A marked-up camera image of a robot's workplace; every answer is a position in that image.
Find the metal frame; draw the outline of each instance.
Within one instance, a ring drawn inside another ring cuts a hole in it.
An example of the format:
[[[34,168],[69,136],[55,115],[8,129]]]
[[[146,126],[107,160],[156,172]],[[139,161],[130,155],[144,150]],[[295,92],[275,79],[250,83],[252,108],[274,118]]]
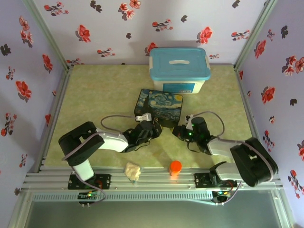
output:
[[[267,1],[267,4],[264,6],[263,11],[260,13],[259,18],[253,27],[249,40],[246,42],[240,55],[237,58],[237,61],[235,64],[236,69],[240,68],[240,66],[243,64],[245,58],[251,51],[252,46],[256,42],[257,36],[260,34],[264,24],[266,23],[267,19],[269,18],[270,13],[274,9],[277,2],[278,2],[278,0],[268,0]]]
[[[25,177],[18,202],[14,208],[14,212],[9,224],[9,228],[24,228],[27,224],[27,218],[31,212],[31,205],[34,201],[78,201],[78,193],[81,190],[68,190],[67,184],[69,176],[72,172],[71,168],[46,167],[44,161],[49,149],[51,138],[59,116],[59,111],[64,99],[71,72],[67,70],[64,58],[60,53],[51,33],[45,25],[36,5],[32,0],[23,0],[28,10],[31,12],[43,33],[47,37],[54,51],[59,56],[66,70],[62,77],[59,86],[55,104],[52,109],[53,121],[50,124],[49,130],[43,138],[41,153],[38,161],[35,164],[34,171],[37,173],[28,173]],[[269,17],[270,12],[277,3],[277,0],[269,0],[260,15],[259,20],[255,24],[254,30],[250,39],[243,48],[235,70],[237,81],[248,118],[251,133],[254,137],[259,137],[256,124],[252,116],[250,106],[248,104],[246,93],[239,79],[238,69],[242,65],[248,52],[252,48],[262,26]],[[178,177],[173,178],[164,168],[143,168],[141,178],[132,185],[128,178],[124,175],[124,170],[121,168],[94,168],[95,173],[111,174],[111,185],[109,190],[105,190],[108,201],[134,201],[134,200],[190,200],[200,201],[209,200],[212,190],[226,190],[225,188],[213,189],[196,189],[194,174],[198,172],[209,172],[208,169],[183,169]],[[251,188],[246,184],[242,184],[242,190],[270,190],[274,206],[276,208],[278,218],[283,228],[292,227],[293,218],[289,205],[283,191],[283,186],[280,178],[276,175],[272,182],[261,183],[255,188]]]

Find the wall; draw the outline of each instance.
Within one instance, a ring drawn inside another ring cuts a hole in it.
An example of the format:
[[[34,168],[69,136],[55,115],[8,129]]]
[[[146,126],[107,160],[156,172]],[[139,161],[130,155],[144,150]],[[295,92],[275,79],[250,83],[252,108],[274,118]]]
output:
[[[3,1],[0,21],[0,227],[5,228],[41,147],[63,67],[22,1]]]
[[[148,64],[150,50],[165,46],[235,63],[266,0],[34,1],[72,65]]]
[[[278,1],[240,75],[259,135],[279,166],[295,219],[304,227],[302,5],[302,0]]]

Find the glass panel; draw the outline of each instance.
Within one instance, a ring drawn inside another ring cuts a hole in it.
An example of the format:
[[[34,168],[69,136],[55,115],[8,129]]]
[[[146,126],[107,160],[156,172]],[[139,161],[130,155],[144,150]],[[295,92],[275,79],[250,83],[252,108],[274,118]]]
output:
[[[225,206],[187,201],[34,202],[28,228],[279,228],[269,190],[242,190]]]

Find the orange cup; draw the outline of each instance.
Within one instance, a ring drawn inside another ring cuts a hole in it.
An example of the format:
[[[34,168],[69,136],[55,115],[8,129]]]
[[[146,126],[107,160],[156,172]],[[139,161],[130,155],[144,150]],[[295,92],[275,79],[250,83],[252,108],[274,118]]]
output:
[[[170,165],[169,173],[171,176],[178,176],[181,172],[182,165],[180,161],[173,161]]]

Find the blue label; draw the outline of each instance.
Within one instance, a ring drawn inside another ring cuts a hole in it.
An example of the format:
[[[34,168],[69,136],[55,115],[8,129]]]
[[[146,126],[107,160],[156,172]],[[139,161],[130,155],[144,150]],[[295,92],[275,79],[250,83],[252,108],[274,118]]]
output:
[[[174,94],[192,93],[195,83],[164,83],[162,90]]]

